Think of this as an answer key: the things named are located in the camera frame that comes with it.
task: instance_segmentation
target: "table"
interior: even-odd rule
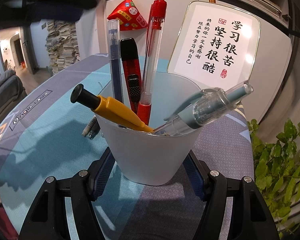
[[[144,58],[140,57],[143,66]],[[166,72],[167,60],[158,71]],[[11,223],[20,232],[28,209],[48,176],[72,177],[99,159],[107,147],[101,135],[93,140],[81,133],[93,113],[71,104],[78,84],[98,94],[109,80],[107,54],[92,55],[53,76],[28,95],[0,128],[0,198]],[[254,177],[249,131],[242,106],[205,126],[193,152],[210,169],[224,176]],[[181,166],[166,184],[151,187],[126,179],[115,164],[105,191],[93,203],[106,239],[192,239],[204,203],[195,196]],[[227,199],[220,239],[226,239],[232,200]],[[78,239],[66,199],[72,239]]]

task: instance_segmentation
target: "clear plastic pen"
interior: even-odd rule
[[[234,110],[236,104],[252,92],[253,88],[248,81],[227,91],[215,89],[203,95],[196,103],[187,106],[153,133],[170,136],[190,133]]]
[[[138,117],[145,124],[149,124],[150,119],[154,76],[157,71],[167,2],[165,0],[155,0],[151,8],[146,40],[146,59],[143,71],[141,97],[138,105]]]
[[[120,66],[120,22],[110,20],[107,23],[108,49],[110,59],[110,71],[112,81],[113,97],[123,103],[121,66]]]

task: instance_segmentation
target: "blue gripper pad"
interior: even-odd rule
[[[112,152],[110,152],[108,154],[108,156],[106,157],[106,159],[104,160],[103,164],[101,165],[100,170],[94,181],[93,196],[95,199],[97,199],[98,197],[100,197],[103,194],[103,191],[105,190],[110,173],[112,171],[114,162],[115,162],[115,159],[112,155]]]
[[[204,199],[204,192],[203,192],[203,184],[204,181],[195,166],[194,162],[192,161],[189,154],[183,161],[183,166],[186,170],[190,183],[192,185],[193,191],[197,197],[199,197],[202,201]]]

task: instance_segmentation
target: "white translucent cup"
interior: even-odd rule
[[[130,108],[125,78],[122,77],[124,103]],[[181,103],[200,88],[191,80],[169,73],[157,72],[149,126],[157,128]],[[100,95],[112,97],[111,81]],[[159,136],[120,128],[97,115],[108,146],[122,173],[129,180],[152,186],[167,183],[177,172],[194,145],[201,128],[181,136]]]

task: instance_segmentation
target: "silver screw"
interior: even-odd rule
[[[216,176],[219,176],[219,172],[218,171],[210,171],[210,174],[213,176],[213,177],[216,177]]]
[[[245,176],[243,179],[245,182],[248,182],[248,183],[252,181],[252,179],[248,176]]]
[[[88,172],[86,170],[83,170],[83,171],[79,171],[79,176],[80,177],[84,177],[88,174]]]
[[[46,182],[51,183],[54,181],[54,177],[47,177]]]

